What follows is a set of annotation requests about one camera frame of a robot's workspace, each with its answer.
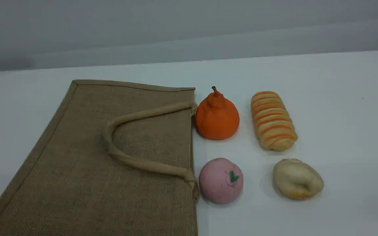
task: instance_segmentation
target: white backdrop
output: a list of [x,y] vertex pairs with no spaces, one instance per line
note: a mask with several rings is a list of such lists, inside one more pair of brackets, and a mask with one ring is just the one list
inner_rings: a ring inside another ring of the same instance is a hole
[[378,50],[378,0],[0,0],[0,70]]

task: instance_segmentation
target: burlap bag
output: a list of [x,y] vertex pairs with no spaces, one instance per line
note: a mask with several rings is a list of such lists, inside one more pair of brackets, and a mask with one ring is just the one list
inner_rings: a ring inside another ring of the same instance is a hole
[[194,90],[72,82],[0,197],[0,236],[196,235]]

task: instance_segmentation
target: toy peach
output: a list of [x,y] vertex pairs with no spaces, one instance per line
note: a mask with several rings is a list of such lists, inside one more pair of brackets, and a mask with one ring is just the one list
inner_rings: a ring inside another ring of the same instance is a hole
[[199,186],[203,196],[213,203],[231,203],[243,189],[243,173],[225,158],[210,160],[199,174]]

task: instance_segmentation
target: rope handle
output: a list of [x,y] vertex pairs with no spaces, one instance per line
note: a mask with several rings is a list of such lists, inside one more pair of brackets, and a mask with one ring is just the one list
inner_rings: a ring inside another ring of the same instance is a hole
[[108,145],[108,153],[110,156],[117,158],[117,160],[133,168],[183,178],[192,187],[193,198],[198,200],[200,192],[195,174],[192,172],[192,170],[127,155],[120,151],[114,145],[112,140],[116,127],[121,124],[190,108],[192,109],[191,116],[193,116],[195,114],[196,107],[196,103],[194,102],[175,103],[160,108],[123,115],[111,120],[103,130],[103,139]]

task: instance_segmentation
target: striped bread roll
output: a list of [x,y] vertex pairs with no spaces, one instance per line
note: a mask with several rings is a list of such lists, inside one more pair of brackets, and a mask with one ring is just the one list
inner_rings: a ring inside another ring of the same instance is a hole
[[256,137],[264,149],[285,151],[294,145],[297,134],[278,94],[257,92],[251,106]]

